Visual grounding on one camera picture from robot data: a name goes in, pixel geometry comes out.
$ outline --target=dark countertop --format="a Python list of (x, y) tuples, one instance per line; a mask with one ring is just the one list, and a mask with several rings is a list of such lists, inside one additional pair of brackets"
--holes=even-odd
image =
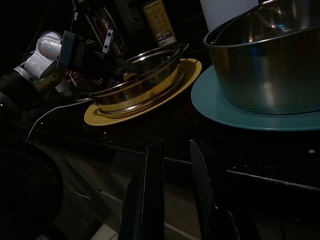
[[(186, 57), (200, 60), (203, 71), (211, 65), (207, 50), (191, 48)], [(193, 184), (189, 141), (196, 139), (214, 149), (253, 208), (317, 226), (320, 133), (254, 131), (222, 125), (194, 108), (191, 89), (149, 113), (110, 126), (87, 125), (83, 115), (88, 104), (60, 109), (36, 127), (32, 138), (96, 159), (112, 150), (142, 155), (148, 145), (163, 139), (166, 182), (184, 188)]]

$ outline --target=label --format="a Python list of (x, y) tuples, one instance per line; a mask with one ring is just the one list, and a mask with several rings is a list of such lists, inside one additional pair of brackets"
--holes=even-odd
[(177, 41), (162, 0), (146, 3), (143, 12), (158, 46), (162, 47)]

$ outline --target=metal bowl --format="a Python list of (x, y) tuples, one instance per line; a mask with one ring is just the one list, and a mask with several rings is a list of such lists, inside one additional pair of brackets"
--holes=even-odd
[(204, 38), (225, 98), (262, 114), (320, 110), (320, 4), (274, 0)]
[(184, 70), (180, 57), (187, 47), (187, 43), (181, 43), (141, 53), (128, 61), (145, 69), (144, 74), (88, 95), (100, 112), (110, 118), (122, 118), (143, 111), (170, 95), (182, 82)]

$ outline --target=blue plate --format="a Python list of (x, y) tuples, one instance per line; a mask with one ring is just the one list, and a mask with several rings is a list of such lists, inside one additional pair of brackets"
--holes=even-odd
[(221, 92), (213, 66), (201, 74), (194, 83), (191, 100), (202, 115), (232, 127), (262, 131), (320, 130), (320, 111), (269, 115), (252, 113), (232, 106)]

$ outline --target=white container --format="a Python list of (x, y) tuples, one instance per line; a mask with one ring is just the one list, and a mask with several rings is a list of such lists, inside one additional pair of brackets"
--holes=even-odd
[(200, 0), (209, 32), (258, 5), (258, 0)]

